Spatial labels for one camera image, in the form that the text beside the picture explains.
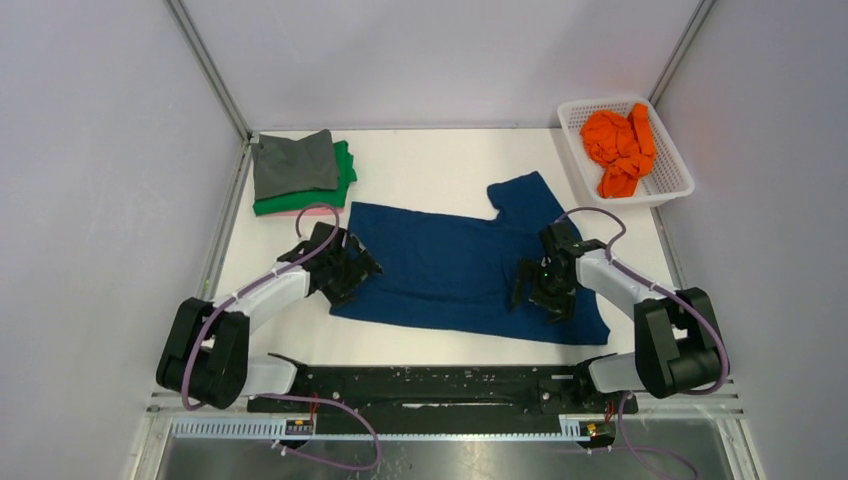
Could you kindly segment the blue t-shirt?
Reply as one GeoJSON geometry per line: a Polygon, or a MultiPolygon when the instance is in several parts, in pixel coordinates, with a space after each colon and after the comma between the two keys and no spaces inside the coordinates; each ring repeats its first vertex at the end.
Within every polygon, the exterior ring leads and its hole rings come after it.
{"type": "Polygon", "coordinates": [[[545,343],[602,346],[610,329],[592,291],[577,292],[575,316],[551,323],[529,301],[510,306],[519,262],[541,259],[538,233],[563,214],[532,172],[486,190],[497,215],[484,220],[355,202],[348,229],[382,267],[334,316],[545,343]]]}

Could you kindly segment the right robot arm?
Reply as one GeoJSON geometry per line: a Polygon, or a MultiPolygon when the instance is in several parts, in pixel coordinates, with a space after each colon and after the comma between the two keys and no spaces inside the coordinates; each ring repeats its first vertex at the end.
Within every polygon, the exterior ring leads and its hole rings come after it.
{"type": "Polygon", "coordinates": [[[589,290],[626,314],[634,327],[634,349],[582,362],[573,396],[583,410],[597,412],[613,393],[646,392],[655,398],[705,395],[720,388],[730,370],[708,294],[674,290],[622,260],[608,243],[579,240],[563,221],[539,233],[542,255],[517,266],[511,305],[528,301],[553,322],[571,321],[578,294],[589,290]]]}

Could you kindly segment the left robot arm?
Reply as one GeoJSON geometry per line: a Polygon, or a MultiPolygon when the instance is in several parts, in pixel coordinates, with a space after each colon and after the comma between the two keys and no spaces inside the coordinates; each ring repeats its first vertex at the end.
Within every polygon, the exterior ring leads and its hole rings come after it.
{"type": "Polygon", "coordinates": [[[271,394],[288,411],[309,401],[310,385],[292,360],[249,352],[250,337],[284,309],[315,293],[332,306],[350,303],[383,269],[346,229],[315,224],[309,239],[270,269],[214,300],[190,297],[178,307],[157,365],[156,383],[180,394],[188,410],[230,407],[238,398],[271,394]]]}

